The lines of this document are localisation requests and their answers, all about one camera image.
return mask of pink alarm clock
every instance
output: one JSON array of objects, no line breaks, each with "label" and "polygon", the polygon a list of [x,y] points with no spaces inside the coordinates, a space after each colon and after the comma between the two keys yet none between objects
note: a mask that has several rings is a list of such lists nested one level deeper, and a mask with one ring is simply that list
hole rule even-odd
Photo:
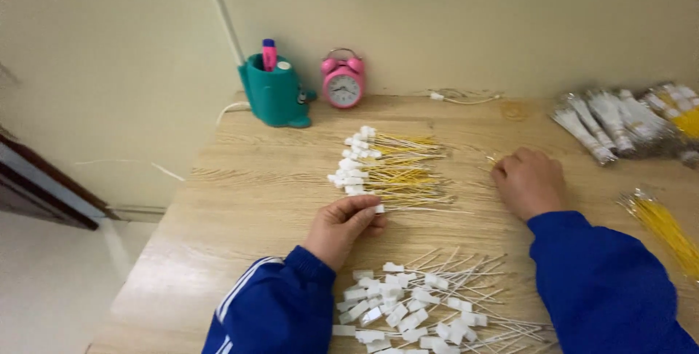
[{"label": "pink alarm clock", "polygon": [[[331,58],[336,51],[349,51],[346,60]],[[364,63],[349,48],[335,48],[323,59],[320,71],[325,76],[323,95],[337,108],[350,108],[359,103],[364,94]]]}]

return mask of clock face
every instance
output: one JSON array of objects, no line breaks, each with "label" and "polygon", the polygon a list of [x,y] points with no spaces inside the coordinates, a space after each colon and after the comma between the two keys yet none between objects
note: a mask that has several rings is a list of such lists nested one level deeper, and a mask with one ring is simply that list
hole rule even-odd
[{"label": "clock face", "polygon": [[359,84],[345,74],[335,76],[328,83],[328,96],[340,106],[347,106],[359,99]]}]

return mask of striped sleeve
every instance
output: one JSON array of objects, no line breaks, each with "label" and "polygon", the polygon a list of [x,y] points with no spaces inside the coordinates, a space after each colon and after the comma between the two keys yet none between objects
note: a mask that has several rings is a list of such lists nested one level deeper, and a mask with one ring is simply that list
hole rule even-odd
[{"label": "striped sleeve", "polygon": [[335,277],[300,246],[257,260],[216,308],[202,354],[326,353]]}]

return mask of white stripe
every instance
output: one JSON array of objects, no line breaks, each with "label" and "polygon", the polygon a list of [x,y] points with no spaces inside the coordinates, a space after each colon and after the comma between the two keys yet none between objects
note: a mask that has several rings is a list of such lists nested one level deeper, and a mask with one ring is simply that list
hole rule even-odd
[{"label": "white stripe", "polygon": [[228,346],[221,352],[221,354],[228,354],[231,352],[231,349],[233,348],[232,343],[228,343]]},{"label": "white stripe", "polygon": [[226,339],[223,340],[223,344],[221,345],[221,347],[219,347],[219,349],[216,350],[216,354],[221,354],[229,343],[231,343],[231,338],[229,338],[228,335],[226,335]]},{"label": "white stripe", "polygon": [[238,288],[238,284],[243,279],[245,279],[248,275],[250,275],[253,272],[254,268],[259,263],[265,262],[265,261],[271,260],[271,259],[272,259],[272,257],[265,257],[265,258],[261,258],[261,259],[257,260],[252,266],[250,266],[250,268],[247,271],[245,271],[245,273],[240,278],[238,278],[238,280],[236,281],[236,284],[233,285],[233,288],[228,292],[228,294],[226,294],[225,297],[223,297],[221,304],[216,308],[216,316],[218,316],[219,319],[223,319],[223,317],[221,317],[221,311],[223,310],[223,304],[225,304],[226,301],[228,300],[228,298],[233,294],[233,291],[235,291],[236,288]]},{"label": "white stripe", "polygon": [[258,265],[255,265],[252,268],[252,273],[249,274],[240,284],[238,285],[238,288],[236,288],[235,291],[233,291],[233,294],[226,300],[226,304],[223,307],[223,310],[221,311],[221,316],[219,317],[219,321],[223,324],[223,319],[226,318],[226,313],[228,313],[228,307],[231,305],[231,302],[233,301],[233,298],[240,292],[240,290],[245,287],[245,284],[252,278],[252,275],[255,273],[255,271],[260,268],[261,265],[267,264],[269,262],[275,262],[278,264],[284,264],[284,261],[280,258],[273,258],[272,260],[266,260],[263,262],[260,262]]}]

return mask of person's left hand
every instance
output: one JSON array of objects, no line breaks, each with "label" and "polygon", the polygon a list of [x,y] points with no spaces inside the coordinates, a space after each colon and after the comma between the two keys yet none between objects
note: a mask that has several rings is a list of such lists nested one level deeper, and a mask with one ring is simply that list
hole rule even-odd
[{"label": "person's left hand", "polygon": [[320,208],[303,247],[335,272],[345,264],[358,236],[380,236],[388,219],[376,215],[376,196],[352,196]]}]

